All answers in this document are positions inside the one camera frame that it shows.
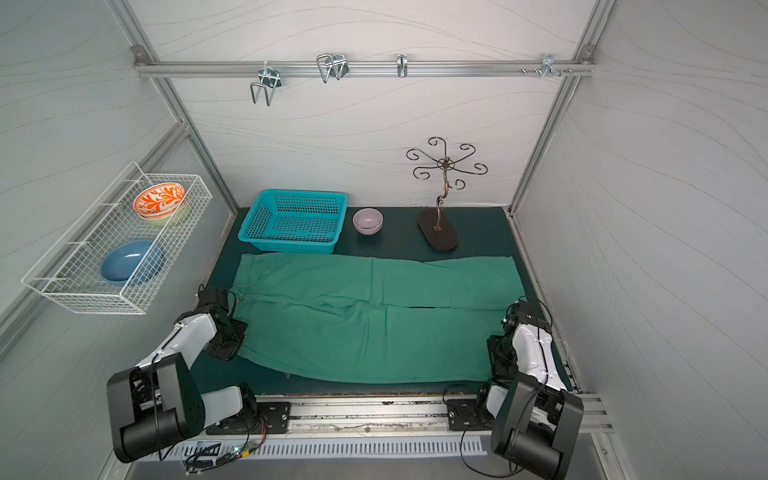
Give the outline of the green long pants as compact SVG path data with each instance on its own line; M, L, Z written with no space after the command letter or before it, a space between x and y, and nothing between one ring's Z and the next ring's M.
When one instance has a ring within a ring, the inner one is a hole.
M487 339L524 287L510 257L433 262L245 254L232 293L240 355L330 382L482 381Z

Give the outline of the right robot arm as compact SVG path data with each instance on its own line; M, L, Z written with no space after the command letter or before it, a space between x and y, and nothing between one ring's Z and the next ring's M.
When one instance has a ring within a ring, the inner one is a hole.
M566 477L584 405L558 372L551 324L543 303L523 296L509 305L503 333L487 339L491 378L482 400L493 417L490 446L513 475Z

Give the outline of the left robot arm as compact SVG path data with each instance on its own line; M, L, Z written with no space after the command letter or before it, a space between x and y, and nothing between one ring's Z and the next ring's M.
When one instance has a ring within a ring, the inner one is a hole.
M246 385L203 393L193 379L191 368L201 353L233 360L248 328L234 317L236 299L228 290L201 288L197 299L152 353L107 382L113 452L125 464L161 456L223 421L248 430L259 421Z

